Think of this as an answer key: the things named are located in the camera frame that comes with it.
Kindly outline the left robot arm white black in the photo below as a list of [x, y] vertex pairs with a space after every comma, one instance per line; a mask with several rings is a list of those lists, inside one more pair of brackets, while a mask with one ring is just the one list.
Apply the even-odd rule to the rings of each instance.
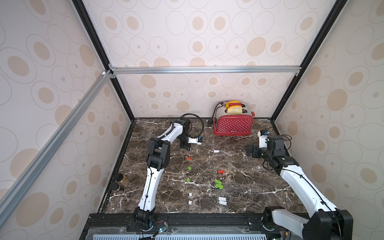
[[161, 177], [171, 159], [172, 143], [179, 140], [181, 149], [191, 149], [190, 124], [191, 121], [182, 116], [171, 121], [170, 127], [162, 135], [149, 140], [146, 155], [147, 179], [141, 200], [134, 210], [134, 219], [146, 229], [153, 225], [156, 194]]

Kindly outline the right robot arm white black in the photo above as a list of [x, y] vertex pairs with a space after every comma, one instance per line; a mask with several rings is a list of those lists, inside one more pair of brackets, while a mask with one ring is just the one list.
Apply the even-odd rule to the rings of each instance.
[[308, 179], [299, 163], [288, 156], [285, 141], [289, 137], [270, 136], [258, 132], [259, 143], [246, 146], [248, 157], [263, 159], [266, 170], [276, 172], [296, 193], [308, 212], [305, 219], [282, 207], [266, 207], [262, 223], [267, 231], [278, 227], [287, 229], [303, 240], [350, 240], [353, 235], [353, 217], [329, 201]]

